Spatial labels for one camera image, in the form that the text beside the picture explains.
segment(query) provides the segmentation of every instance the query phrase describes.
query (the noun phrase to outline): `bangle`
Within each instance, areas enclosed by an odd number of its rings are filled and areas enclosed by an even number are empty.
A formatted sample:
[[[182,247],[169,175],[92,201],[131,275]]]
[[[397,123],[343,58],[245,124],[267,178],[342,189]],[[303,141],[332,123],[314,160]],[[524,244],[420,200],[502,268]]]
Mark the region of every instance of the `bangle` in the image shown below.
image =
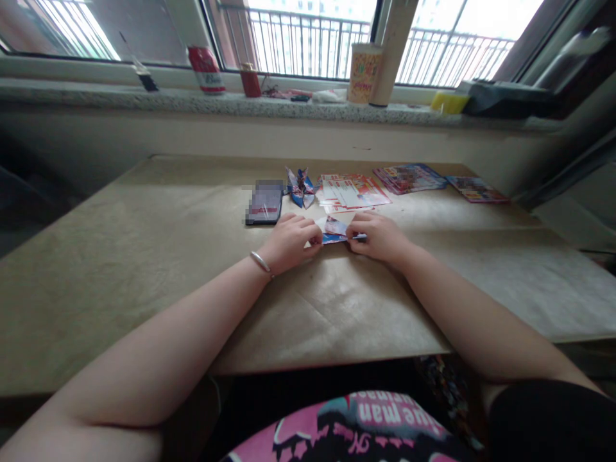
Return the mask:
[[[257,252],[250,252],[250,256],[253,258],[255,262],[259,263],[259,266],[263,268],[271,276],[272,279],[274,279],[274,275],[271,273],[270,267],[268,266],[267,263],[265,263],[264,259],[259,257],[259,254]]]

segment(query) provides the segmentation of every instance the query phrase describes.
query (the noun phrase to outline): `finger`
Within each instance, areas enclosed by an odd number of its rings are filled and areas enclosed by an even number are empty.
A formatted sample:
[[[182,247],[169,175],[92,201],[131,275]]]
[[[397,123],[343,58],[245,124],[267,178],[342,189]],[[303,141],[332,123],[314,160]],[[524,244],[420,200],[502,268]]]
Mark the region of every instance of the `finger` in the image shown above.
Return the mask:
[[[367,255],[370,247],[366,243],[361,243],[356,239],[349,239],[348,244],[351,246],[351,250],[359,255]]]
[[[370,229],[372,229],[372,224],[367,221],[351,221],[346,228],[346,238],[351,240],[357,234],[368,234]]]
[[[284,223],[285,221],[289,221],[291,218],[293,218],[295,216],[295,214],[293,212],[288,212],[285,213],[283,216],[280,217],[280,219],[278,220],[279,223]]]
[[[306,218],[305,220],[300,221],[298,226],[300,228],[306,228],[306,227],[309,227],[309,226],[311,226],[313,224],[314,224],[314,220],[312,218]]]
[[[319,243],[323,242],[323,232],[321,231],[321,228],[319,228],[318,225],[310,225],[308,227],[303,228],[302,234],[304,236],[304,239],[306,239],[306,241],[309,241],[310,239],[316,239],[317,242]]]
[[[369,214],[368,212],[357,212],[353,217],[353,221],[370,221],[374,218],[375,214]]]
[[[322,248],[323,248],[323,244],[318,244],[318,245],[307,247],[304,249],[304,255],[306,256],[307,259],[312,258],[317,253],[319,253]]]
[[[297,223],[298,221],[302,221],[302,220],[305,220],[305,217],[301,215],[296,215],[289,220],[289,223]]]

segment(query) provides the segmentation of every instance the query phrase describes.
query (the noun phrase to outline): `yellow sponge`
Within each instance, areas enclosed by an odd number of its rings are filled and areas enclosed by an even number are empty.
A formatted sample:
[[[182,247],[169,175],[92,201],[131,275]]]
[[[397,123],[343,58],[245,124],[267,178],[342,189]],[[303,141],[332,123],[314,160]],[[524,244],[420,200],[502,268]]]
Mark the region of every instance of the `yellow sponge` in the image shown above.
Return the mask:
[[[442,114],[460,114],[470,96],[457,95],[446,92],[436,92],[430,108],[440,111]]]

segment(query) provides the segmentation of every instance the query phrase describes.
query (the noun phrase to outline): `smartphone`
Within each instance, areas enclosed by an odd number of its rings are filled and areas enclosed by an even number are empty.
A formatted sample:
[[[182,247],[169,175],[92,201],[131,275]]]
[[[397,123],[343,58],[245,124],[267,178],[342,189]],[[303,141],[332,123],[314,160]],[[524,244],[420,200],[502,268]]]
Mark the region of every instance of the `smartphone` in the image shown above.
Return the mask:
[[[282,181],[260,180],[246,210],[247,225],[275,225],[282,208]]]

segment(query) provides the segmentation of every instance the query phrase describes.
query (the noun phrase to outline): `red can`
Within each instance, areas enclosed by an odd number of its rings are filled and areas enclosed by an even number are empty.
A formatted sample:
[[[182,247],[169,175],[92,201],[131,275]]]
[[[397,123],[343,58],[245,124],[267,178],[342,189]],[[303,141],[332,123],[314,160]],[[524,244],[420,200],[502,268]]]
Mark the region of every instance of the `red can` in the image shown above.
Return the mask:
[[[209,48],[189,46],[188,59],[204,93],[221,94],[225,91],[216,57]]]

